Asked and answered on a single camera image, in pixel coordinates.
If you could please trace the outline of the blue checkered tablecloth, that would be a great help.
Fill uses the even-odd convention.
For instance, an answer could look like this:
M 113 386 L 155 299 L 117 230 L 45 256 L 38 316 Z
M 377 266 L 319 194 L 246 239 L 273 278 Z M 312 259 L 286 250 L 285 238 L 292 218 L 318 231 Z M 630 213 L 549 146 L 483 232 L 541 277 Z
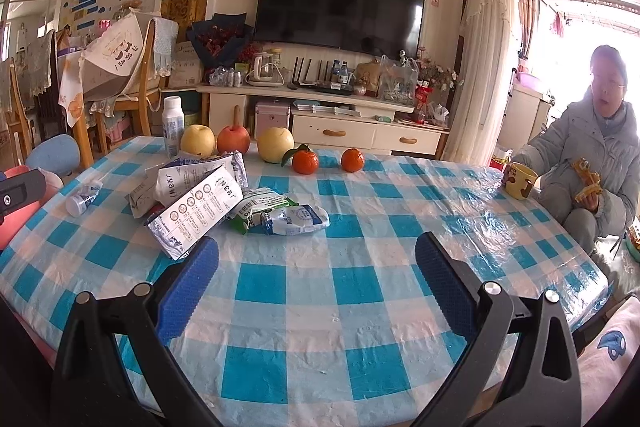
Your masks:
M 416 265 L 435 234 L 451 256 L 508 293 L 553 289 L 570 326 L 608 298 L 608 279 L 549 213 L 506 196 L 497 170 L 368 156 L 346 173 L 322 150 L 299 176 L 245 158 L 248 182 L 329 213 L 299 236 L 213 228 L 217 272 L 170 349 L 193 387 L 228 426 L 387 426 L 418 415 L 454 366 L 451 332 Z M 50 347 L 74 298 L 125 295 L 155 281 L 168 257 L 127 197 L 166 160 L 158 138 L 133 139 L 78 176 L 103 186 L 79 217 L 56 194 L 1 256 L 1 294 Z

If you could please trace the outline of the seated person in coat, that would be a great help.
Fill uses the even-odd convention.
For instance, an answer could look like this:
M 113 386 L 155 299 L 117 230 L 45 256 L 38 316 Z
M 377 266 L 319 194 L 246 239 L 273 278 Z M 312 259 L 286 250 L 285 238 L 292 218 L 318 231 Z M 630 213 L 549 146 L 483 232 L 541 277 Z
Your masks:
M 623 235 L 639 200 L 639 139 L 625 100 L 626 66 L 612 46 L 598 46 L 590 68 L 584 97 L 512 158 L 538 174 L 539 204 L 588 254 L 598 239 Z

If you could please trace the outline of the pink trash bin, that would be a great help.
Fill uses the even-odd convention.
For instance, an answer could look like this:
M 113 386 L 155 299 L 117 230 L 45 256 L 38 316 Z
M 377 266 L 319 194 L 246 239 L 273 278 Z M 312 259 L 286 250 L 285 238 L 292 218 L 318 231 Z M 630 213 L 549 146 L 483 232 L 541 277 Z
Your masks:
M 15 210 L 10 213 L 9 216 L 4 218 L 0 227 L 0 248 L 2 251 L 4 251 L 4 248 L 6 248 L 6 246 L 11 242 L 11 239 L 13 239 L 15 234 L 20 231 L 20 228 L 36 213 L 36 211 L 64 186 L 62 179 L 56 173 L 44 169 L 40 169 L 40 172 L 43 174 L 47 184 L 43 198 L 40 198 L 38 202 L 32 202 L 26 207 Z

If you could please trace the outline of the white blue milk carton box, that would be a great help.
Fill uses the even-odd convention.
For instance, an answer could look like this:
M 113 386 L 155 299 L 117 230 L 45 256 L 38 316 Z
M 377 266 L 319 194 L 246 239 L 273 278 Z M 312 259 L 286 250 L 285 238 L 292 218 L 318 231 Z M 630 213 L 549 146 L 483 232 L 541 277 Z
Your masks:
M 243 154 L 216 158 L 179 154 L 145 170 L 142 182 L 127 195 L 132 215 L 145 218 L 160 248 L 180 260 L 239 204 L 248 190 Z

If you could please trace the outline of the small tangerine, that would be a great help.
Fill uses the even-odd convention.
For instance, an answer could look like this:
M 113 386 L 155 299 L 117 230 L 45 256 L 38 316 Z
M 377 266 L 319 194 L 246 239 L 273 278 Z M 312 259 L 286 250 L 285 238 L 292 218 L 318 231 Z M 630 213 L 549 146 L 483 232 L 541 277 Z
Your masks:
M 355 147 L 345 150 L 341 157 L 341 167 L 345 172 L 355 173 L 364 166 L 364 157 Z

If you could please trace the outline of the wooden chair with cloth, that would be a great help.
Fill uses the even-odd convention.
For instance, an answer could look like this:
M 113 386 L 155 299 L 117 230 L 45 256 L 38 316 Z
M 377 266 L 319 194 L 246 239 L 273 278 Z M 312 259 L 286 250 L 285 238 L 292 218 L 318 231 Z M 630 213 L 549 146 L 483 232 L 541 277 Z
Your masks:
M 89 118 L 96 118 L 106 154 L 105 119 L 132 114 L 134 132 L 150 136 L 150 113 L 160 109 L 163 79 L 171 73 L 179 26 L 156 13 L 131 11 L 86 46 L 67 32 L 58 40 L 58 105 L 79 147 L 80 165 L 93 164 Z

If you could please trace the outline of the tall white milk bottle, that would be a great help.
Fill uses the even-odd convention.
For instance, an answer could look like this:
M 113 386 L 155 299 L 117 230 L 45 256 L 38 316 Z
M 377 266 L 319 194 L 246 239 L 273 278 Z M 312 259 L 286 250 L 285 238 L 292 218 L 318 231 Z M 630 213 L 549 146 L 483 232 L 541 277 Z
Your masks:
M 168 96 L 163 101 L 163 136 L 169 158 L 178 155 L 184 132 L 184 113 L 180 96 Z

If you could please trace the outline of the yellow pear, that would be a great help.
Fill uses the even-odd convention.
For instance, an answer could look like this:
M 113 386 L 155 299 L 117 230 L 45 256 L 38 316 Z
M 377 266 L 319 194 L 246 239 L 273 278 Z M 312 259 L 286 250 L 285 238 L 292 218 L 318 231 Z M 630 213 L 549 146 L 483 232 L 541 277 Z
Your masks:
M 216 136 L 212 129 L 204 124 L 191 124 L 183 132 L 180 150 L 200 157 L 213 156 L 216 150 Z
M 284 154 L 293 150 L 294 138 L 286 128 L 271 127 L 258 136 L 257 148 L 263 161 L 280 164 Z

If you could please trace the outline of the small white yogurt bottle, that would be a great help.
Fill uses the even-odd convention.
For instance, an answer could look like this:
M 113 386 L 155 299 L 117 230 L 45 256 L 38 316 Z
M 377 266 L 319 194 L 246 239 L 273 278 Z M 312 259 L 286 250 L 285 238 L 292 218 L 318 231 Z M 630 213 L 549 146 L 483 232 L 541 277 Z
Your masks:
M 79 185 L 78 189 L 66 198 L 65 209 L 70 217 L 77 218 L 85 213 L 99 196 L 102 187 L 103 183 L 100 180 Z

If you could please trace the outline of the green white snack packet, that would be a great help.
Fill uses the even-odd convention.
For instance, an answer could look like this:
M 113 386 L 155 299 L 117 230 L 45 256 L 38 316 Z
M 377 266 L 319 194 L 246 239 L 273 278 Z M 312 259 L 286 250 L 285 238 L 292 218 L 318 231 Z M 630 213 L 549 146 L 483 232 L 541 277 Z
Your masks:
M 250 230 L 267 235 L 293 236 L 329 228 L 328 213 L 321 207 L 294 202 L 268 187 L 247 191 L 228 214 L 233 228 L 241 234 Z

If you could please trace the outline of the white standing air conditioner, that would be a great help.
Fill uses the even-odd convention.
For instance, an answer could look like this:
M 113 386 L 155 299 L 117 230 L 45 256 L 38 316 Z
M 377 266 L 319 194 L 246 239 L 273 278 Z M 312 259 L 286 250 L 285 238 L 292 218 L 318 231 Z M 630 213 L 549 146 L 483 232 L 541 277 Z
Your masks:
M 498 140 L 516 62 L 518 0 L 466 0 L 463 49 L 450 133 L 442 158 L 486 165 Z

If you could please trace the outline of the white electric kettle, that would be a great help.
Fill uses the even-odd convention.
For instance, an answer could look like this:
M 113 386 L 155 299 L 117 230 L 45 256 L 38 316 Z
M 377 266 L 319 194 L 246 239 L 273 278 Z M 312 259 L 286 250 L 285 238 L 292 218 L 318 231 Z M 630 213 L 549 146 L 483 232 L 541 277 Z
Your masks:
M 280 69 L 280 52 L 264 51 L 254 56 L 253 66 L 247 74 L 246 82 L 253 87 L 277 88 L 284 85 Z

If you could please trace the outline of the pink storage box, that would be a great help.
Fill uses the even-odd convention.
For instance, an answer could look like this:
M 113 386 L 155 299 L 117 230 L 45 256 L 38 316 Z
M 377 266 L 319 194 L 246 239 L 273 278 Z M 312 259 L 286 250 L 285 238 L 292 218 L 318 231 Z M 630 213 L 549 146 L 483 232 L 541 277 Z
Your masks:
M 255 105 L 254 138 L 270 128 L 290 127 L 291 104 L 279 101 L 259 101 Z

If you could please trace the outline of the red apple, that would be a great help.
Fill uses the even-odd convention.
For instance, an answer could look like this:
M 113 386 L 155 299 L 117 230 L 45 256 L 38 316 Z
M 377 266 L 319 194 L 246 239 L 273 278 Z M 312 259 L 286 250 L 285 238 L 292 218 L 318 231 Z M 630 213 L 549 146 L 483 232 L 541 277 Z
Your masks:
M 242 125 L 239 105 L 234 106 L 232 125 L 224 127 L 218 134 L 216 147 L 220 155 L 232 152 L 245 154 L 250 148 L 250 134 Z

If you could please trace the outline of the dark flower bouquet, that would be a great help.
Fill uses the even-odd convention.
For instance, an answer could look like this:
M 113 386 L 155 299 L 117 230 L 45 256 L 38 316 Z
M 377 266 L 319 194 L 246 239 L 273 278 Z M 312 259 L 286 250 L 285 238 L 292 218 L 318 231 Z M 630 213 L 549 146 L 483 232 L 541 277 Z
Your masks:
M 186 38 L 205 70 L 235 64 L 253 33 L 253 27 L 245 21 L 245 13 L 216 13 L 210 20 L 194 22 L 186 30 Z

